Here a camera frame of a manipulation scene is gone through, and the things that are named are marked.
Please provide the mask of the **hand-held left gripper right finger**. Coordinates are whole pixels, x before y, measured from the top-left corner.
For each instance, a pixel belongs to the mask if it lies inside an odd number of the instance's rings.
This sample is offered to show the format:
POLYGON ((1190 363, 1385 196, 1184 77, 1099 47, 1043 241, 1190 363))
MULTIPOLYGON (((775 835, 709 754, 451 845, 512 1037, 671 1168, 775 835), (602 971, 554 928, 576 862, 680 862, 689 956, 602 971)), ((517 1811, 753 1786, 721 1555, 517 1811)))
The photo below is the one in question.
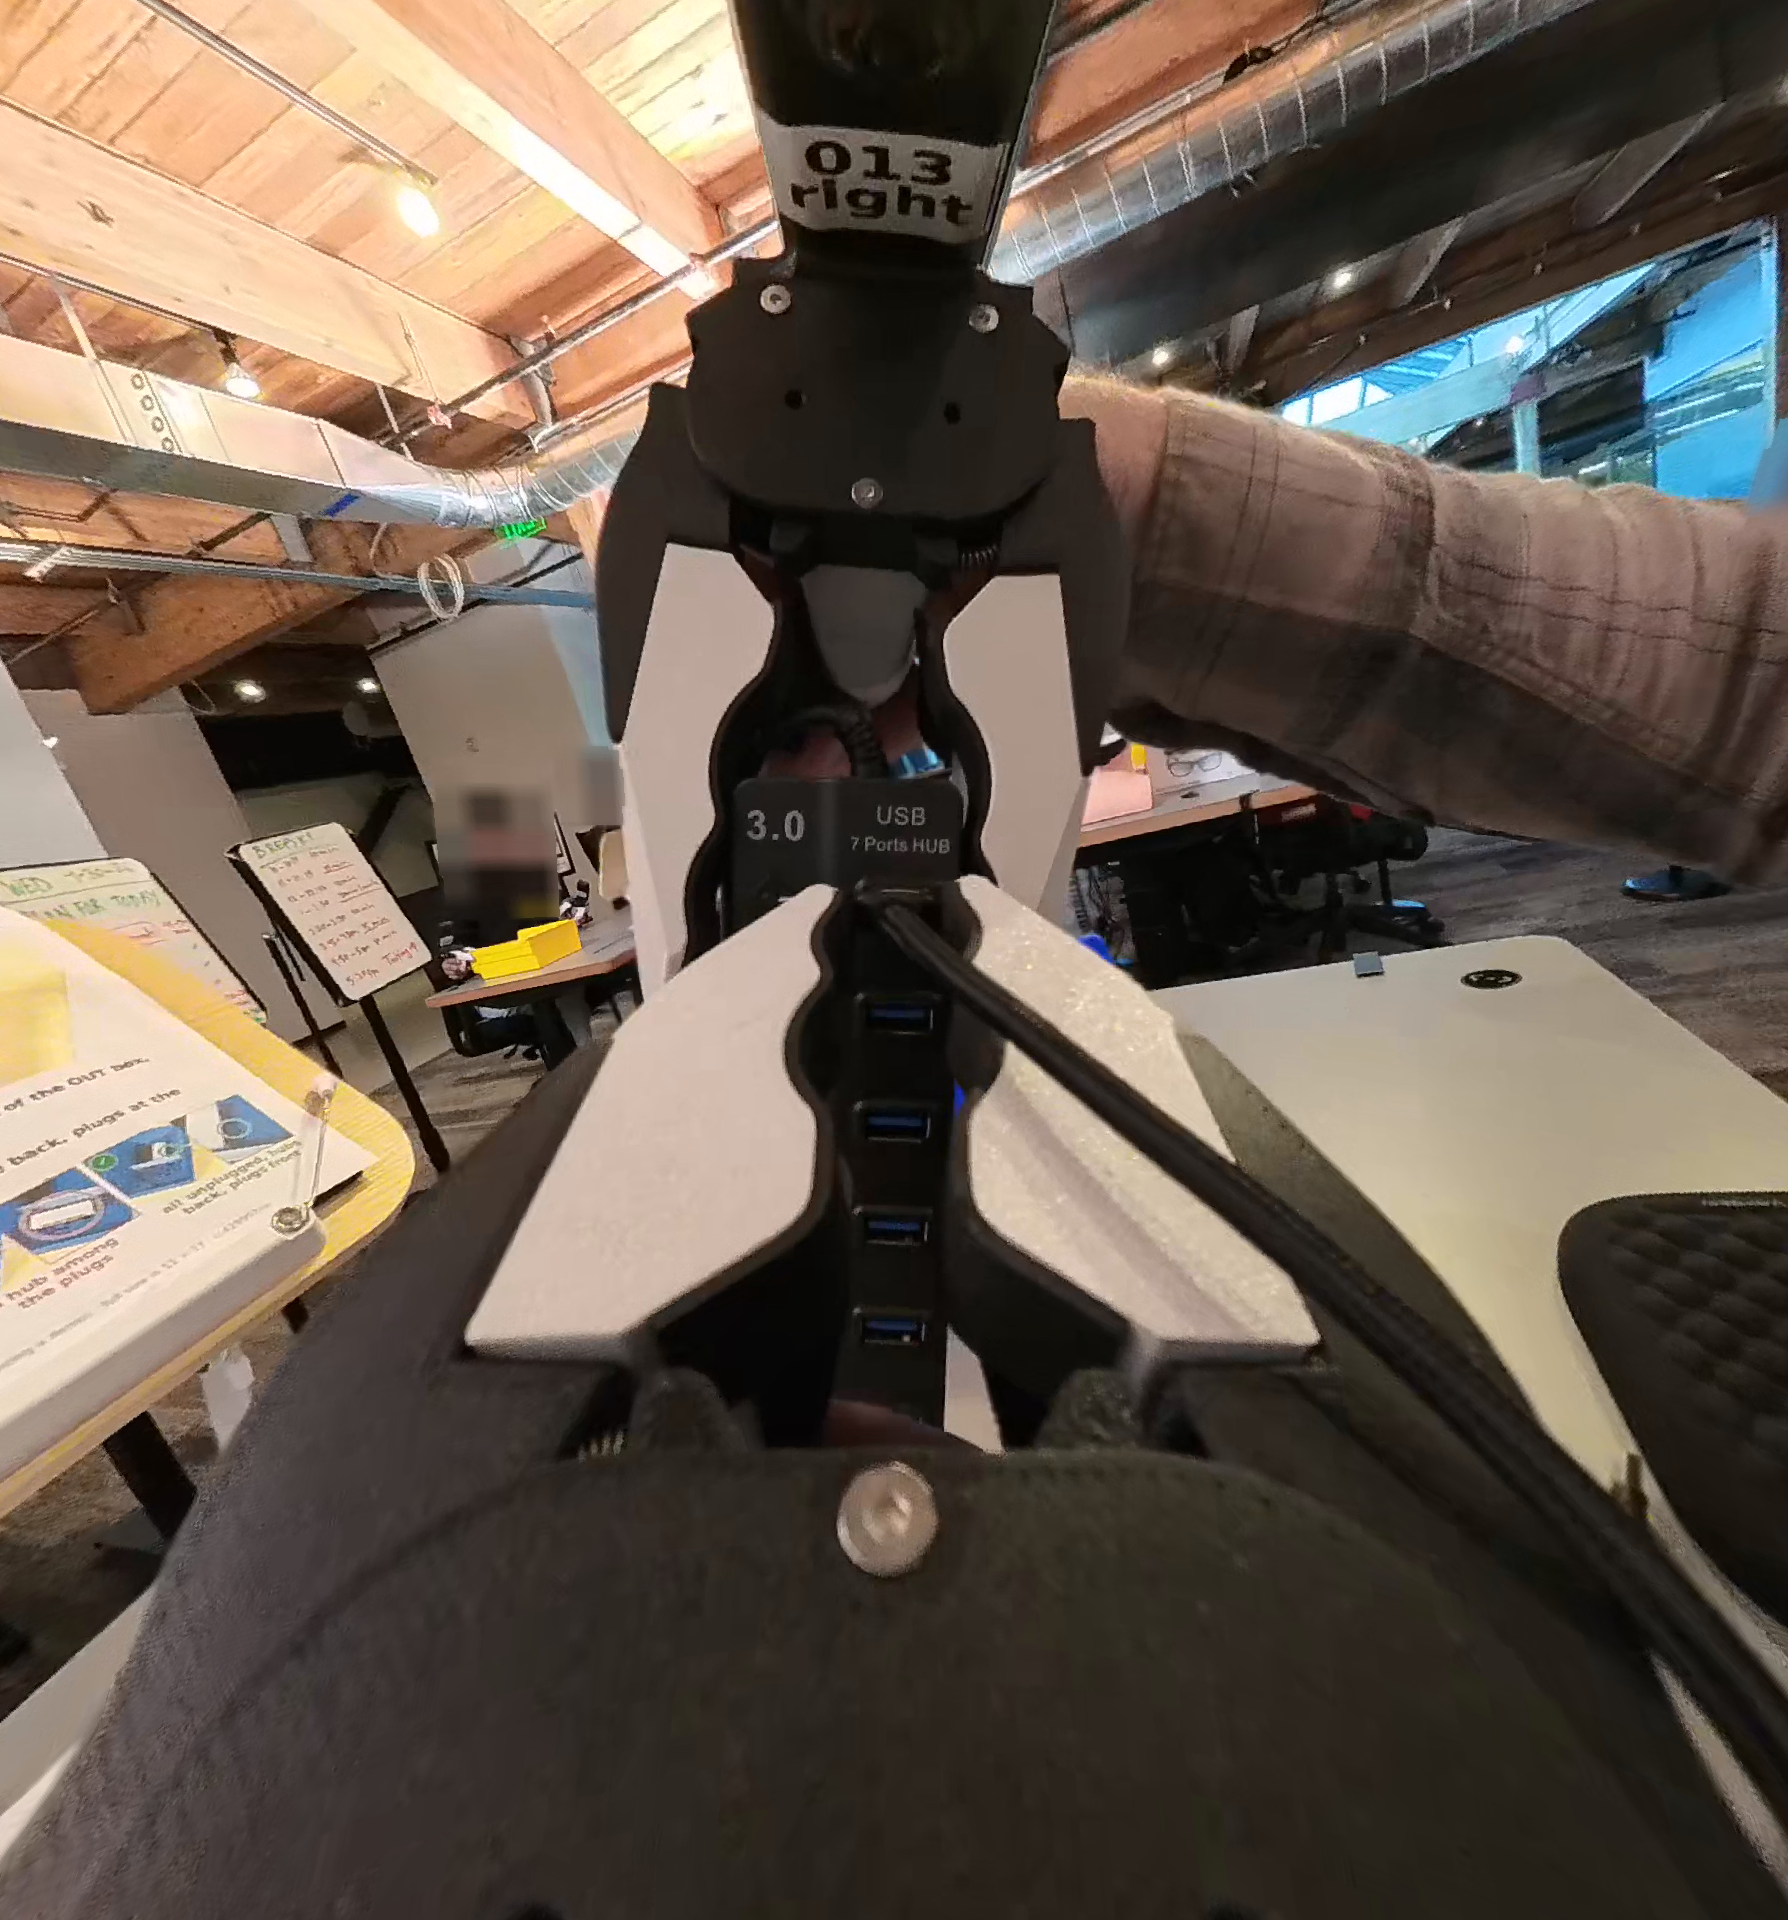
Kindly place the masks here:
MULTIPOLYGON (((1080 1059, 1234 1162, 1190 1040, 1147 986, 991 879, 945 911, 969 957, 1080 1059)), ((954 1113, 949 1325, 991 1387, 1049 1405, 1074 1368, 1132 1393, 1180 1365, 1287 1365, 1317 1349, 1305 1291, 1176 1175, 1012 1040, 973 1040, 983 1084, 954 1113)))

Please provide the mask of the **yellow plastic bin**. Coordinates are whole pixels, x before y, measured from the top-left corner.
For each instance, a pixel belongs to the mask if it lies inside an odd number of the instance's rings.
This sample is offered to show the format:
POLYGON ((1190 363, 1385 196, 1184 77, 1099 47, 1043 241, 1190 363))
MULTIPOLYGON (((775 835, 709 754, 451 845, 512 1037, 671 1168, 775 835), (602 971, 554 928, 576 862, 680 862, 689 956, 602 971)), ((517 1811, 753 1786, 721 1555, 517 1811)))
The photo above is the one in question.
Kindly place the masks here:
POLYGON ((482 983, 532 977, 532 971, 553 971, 553 964, 576 957, 577 949, 587 949, 577 918, 521 927, 512 943, 482 943, 477 949, 477 977, 482 983))

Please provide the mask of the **grey-top desk wooden edge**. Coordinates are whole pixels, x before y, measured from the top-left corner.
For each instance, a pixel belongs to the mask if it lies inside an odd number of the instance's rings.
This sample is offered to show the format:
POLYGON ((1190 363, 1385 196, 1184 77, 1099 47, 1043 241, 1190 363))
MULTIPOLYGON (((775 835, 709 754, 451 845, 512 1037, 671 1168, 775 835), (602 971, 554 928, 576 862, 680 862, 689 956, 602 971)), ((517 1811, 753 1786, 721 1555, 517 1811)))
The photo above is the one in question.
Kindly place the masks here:
POLYGON ((1294 780, 1184 784, 1080 828, 1074 909, 1147 986, 1442 949, 1431 904, 1396 896, 1431 828, 1294 780))

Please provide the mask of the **person's right forearm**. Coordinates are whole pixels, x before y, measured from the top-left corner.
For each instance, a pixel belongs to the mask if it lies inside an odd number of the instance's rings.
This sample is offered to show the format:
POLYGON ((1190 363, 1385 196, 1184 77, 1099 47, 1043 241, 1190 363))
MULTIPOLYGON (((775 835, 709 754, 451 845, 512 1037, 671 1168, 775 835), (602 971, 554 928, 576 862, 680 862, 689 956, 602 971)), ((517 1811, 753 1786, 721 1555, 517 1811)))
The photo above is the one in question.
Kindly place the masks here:
POLYGON ((1437 828, 1788 882, 1788 513, 1070 375, 1132 554, 1112 727, 1437 828))

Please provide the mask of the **black multi-port usb hub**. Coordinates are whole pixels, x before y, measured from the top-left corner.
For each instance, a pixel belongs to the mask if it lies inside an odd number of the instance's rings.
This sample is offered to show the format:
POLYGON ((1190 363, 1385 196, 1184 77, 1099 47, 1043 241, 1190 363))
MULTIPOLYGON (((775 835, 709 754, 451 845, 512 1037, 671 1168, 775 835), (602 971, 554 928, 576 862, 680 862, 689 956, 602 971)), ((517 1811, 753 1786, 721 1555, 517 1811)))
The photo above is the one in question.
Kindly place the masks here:
POLYGON ((743 780, 732 927, 831 882, 816 918, 816 1005, 798 1017, 803 1071, 831 1140, 820 1252, 838 1266, 845 1337, 831 1399, 945 1421, 945 1186, 954 1140, 949 992, 859 896, 906 896, 937 927, 961 870, 954 780, 743 780))

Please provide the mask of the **long grey-top desk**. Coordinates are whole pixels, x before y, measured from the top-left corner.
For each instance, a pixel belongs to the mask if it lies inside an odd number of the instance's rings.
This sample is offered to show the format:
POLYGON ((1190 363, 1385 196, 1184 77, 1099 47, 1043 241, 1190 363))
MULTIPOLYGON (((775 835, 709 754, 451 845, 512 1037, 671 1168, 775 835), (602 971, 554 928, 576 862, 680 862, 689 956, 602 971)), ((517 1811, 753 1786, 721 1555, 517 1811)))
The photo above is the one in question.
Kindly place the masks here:
POLYGON ((532 1013, 532 1040, 537 1062, 554 1071, 577 1047, 592 1047, 592 1013, 612 1001, 622 986, 639 992, 639 934, 629 911, 592 918, 577 928, 577 956, 564 956, 537 971, 517 977, 462 977, 440 992, 428 992, 428 1013, 462 1013, 462 1005, 528 1005, 532 1013))

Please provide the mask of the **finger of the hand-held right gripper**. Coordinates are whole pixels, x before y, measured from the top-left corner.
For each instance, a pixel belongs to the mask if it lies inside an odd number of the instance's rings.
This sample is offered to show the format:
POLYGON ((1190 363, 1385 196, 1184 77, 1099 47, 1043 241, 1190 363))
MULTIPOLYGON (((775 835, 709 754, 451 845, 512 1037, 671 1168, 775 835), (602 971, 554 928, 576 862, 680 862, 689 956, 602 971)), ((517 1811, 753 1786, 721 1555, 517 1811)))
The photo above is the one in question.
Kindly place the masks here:
POLYGON ((1056 574, 991 580, 937 639, 969 794, 969 867, 1043 918, 1063 911, 1080 743, 1056 574))
POLYGON ((671 544, 622 735, 622 835, 640 1001, 721 934, 732 721, 762 681, 775 606, 732 551, 671 544))

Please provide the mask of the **person's right hand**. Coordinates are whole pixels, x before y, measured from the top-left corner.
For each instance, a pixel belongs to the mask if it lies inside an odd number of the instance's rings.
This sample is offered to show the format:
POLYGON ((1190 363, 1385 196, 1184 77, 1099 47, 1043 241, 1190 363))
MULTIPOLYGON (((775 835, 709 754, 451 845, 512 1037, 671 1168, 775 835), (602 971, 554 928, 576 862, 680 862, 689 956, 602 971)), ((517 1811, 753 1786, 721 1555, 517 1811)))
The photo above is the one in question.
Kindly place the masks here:
POLYGON ((919 674, 909 674, 888 703, 873 703, 873 727, 899 780, 926 780, 949 769, 945 743, 934 743, 919 674))

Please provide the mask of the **black cable copper plug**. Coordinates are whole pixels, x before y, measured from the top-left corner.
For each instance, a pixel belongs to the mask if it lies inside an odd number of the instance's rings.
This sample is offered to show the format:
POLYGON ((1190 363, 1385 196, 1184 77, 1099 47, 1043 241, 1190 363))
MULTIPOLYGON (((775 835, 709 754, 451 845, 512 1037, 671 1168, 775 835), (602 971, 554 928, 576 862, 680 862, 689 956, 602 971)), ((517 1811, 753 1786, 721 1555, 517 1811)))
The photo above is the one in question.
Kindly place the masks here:
POLYGON ((1228 1162, 1190 1126, 1164 1113, 1112 1062, 1096 1062, 1070 1037, 1030 1013, 1010 983, 983 977, 945 928, 926 927, 919 891, 859 891, 863 911, 882 918, 954 1005, 983 1017, 1034 1071, 1049 1071, 1080 1110, 1128 1140, 1153 1168, 1212 1201, 1242 1243, 1293 1271, 1343 1328, 1373 1349, 1615 1598, 1630 1631, 1687 1680, 1688 1703, 1731 1746, 1743 1774, 1788 1834, 1788 1686, 1734 1638, 1734 1623, 1688 1584, 1688 1571, 1630 1520, 1552 1433, 1515 1405, 1481 1365, 1379 1283, 1343 1243, 1293 1213, 1257 1175, 1228 1162))

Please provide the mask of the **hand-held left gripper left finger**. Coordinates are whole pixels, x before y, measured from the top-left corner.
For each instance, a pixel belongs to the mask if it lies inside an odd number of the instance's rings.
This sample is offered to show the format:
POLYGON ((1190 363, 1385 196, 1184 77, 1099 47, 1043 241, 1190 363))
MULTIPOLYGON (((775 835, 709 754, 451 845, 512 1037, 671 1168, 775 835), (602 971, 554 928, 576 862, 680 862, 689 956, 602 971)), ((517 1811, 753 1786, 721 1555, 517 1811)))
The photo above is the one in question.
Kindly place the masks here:
POLYGON ((831 918, 808 882, 640 1001, 470 1312, 477 1357, 702 1368, 762 1441, 816 1441, 852 1306, 798 1040, 831 918))

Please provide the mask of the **whiteboard with handwriting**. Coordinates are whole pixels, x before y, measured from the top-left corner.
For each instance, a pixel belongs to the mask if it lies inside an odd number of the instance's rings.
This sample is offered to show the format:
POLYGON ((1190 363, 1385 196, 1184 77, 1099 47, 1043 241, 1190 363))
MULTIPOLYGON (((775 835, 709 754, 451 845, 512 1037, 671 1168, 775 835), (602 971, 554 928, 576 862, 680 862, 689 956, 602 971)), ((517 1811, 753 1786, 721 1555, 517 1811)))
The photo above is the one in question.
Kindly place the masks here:
POLYGON ((382 986, 428 971, 428 943, 404 918, 399 896, 334 821, 244 836, 225 847, 238 879, 264 909, 270 928, 308 957, 328 1001, 358 1005, 379 1051, 410 1110, 410 1126, 437 1175, 451 1175, 451 1153, 399 1059, 399 1040, 379 1005, 382 986))

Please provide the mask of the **grey sprinkler pipe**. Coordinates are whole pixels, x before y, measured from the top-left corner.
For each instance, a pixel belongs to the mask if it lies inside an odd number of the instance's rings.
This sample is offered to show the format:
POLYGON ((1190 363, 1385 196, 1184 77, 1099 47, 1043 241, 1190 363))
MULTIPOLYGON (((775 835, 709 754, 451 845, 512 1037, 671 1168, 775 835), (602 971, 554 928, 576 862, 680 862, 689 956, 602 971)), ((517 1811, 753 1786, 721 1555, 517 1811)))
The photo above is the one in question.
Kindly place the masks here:
POLYGON ((440 574, 440 558, 425 558, 419 574, 328 574, 328 566, 284 566, 284 558, 217 558, 217 554, 165 554, 165 551, 90 551, 90 544, 27 544, 0 536, 0 566, 19 566, 23 580, 53 574, 149 574, 149 580, 222 580, 222 585, 304 585, 304 587, 355 587, 355 593, 428 593, 451 580, 462 599, 504 599, 504 606, 576 606, 592 611, 592 587, 553 587, 537 580, 528 585, 477 585, 470 574, 440 574))

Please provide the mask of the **silver spiral air duct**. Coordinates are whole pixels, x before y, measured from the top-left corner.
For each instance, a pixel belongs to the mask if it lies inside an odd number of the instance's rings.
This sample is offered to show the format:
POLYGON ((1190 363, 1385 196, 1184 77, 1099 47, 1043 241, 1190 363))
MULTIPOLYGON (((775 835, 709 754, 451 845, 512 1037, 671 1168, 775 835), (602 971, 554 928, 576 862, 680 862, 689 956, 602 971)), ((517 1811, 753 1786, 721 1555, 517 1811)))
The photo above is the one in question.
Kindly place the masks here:
POLYGON ((1216 80, 1184 117, 1034 179, 983 272, 1027 281, 1074 357, 1128 357, 1190 306, 1275 300, 1379 253, 1522 153, 1615 150, 1705 108, 1748 8, 1396 8, 1216 80))

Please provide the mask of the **rectangular metal duct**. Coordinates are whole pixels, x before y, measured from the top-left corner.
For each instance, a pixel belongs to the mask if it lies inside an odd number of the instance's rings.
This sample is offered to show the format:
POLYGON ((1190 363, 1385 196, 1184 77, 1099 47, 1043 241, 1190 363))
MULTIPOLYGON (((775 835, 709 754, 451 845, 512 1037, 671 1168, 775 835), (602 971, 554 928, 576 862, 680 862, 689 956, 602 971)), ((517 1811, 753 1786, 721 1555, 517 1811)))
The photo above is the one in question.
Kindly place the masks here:
POLYGON ((0 474, 255 513, 451 528, 388 444, 281 405, 0 337, 0 474))

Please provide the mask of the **printed instruction sheet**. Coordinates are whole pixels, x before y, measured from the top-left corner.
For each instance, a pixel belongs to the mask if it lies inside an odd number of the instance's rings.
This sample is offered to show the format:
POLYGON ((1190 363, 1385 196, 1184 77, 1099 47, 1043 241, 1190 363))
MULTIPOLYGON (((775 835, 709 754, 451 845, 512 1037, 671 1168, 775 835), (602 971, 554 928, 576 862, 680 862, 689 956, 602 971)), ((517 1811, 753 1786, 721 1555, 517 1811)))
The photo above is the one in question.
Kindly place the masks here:
POLYGON ((106 1266, 189 1258, 371 1162, 137 983, 0 909, 0 1312, 106 1266))

